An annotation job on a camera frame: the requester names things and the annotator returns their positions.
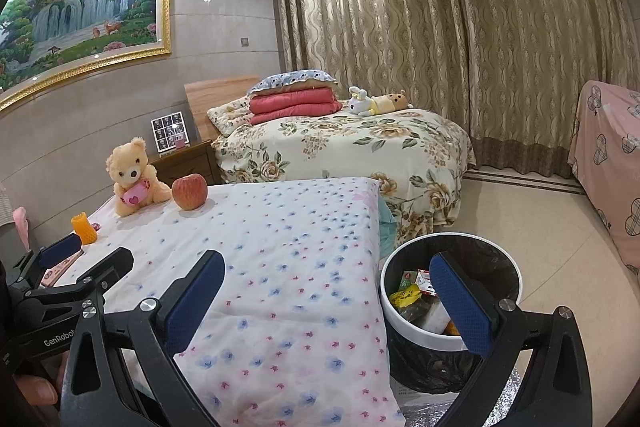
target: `floral bedspread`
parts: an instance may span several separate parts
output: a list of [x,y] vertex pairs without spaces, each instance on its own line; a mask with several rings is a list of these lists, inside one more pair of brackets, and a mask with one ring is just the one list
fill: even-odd
[[409,109],[378,116],[342,110],[243,125],[214,144],[229,183],[366,176],[398,220],[398,241],[452,225],[460,183],[476,157],[466,132],[435,113]]

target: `trash can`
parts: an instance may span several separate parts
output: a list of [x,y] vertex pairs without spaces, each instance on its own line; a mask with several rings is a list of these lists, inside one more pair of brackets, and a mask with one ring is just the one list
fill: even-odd
[[406,270],[428,270],[431,257],[447,251],[471,279],[500,300],[519,303],[522,275],[511,256],[491,241],[462,232],[416,237],[396,248],[382,269],[380,300],[385,314],[391,376],[420,393],[458,393],[480,363],[461,337],[424,331],[400,316],[389,302]]

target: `yellow plastic bag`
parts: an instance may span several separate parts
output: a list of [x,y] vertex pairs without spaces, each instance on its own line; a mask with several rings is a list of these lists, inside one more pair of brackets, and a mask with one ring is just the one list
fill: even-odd
[[389,295],[389,302],[396,308],[406,308],[408,305],[417,301],[421,295],[422,292],[420,292],[420,288],[414,283],[404,290]]

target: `pink heart pillow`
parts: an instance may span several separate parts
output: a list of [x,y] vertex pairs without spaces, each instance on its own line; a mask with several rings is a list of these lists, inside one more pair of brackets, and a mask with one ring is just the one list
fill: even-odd
[[127,206],[136,206],[146,199],[146,196],[149,193],[149,187],[149,180],[140,180],[138,183],[133,185],[133,187],[127,190],[120,199],[122,200],[122,203]]

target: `screw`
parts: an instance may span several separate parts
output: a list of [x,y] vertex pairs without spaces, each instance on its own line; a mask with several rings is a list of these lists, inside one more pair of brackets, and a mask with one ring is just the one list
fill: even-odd
[[158,301],[156,301],[155,299],[145,299],[142,302],[140,302],[140,309],[143,312],[149,312],[155,309],[157,305],[158,305]]
[[572,312],[569,308],[567,308],[566,306],[560,306],[558,308],[558,315],[560,315],[562,318],[564,319],[570,319],[571,317],[574,316],[574,312]]
[[87,308],[82,312],[82,317],[84,317],[86,319],[90,319],[95,314],[96,314],[96,310],[95,310],[95,308],[93,306],[91,306],[90,308]]
[[498,306],[500,306],[501,310],[504,310],[506,312],[512,312],[514,311],[514,309],[516,309],[516,303],[513,302],[511,299],[502,299],[498,303]]

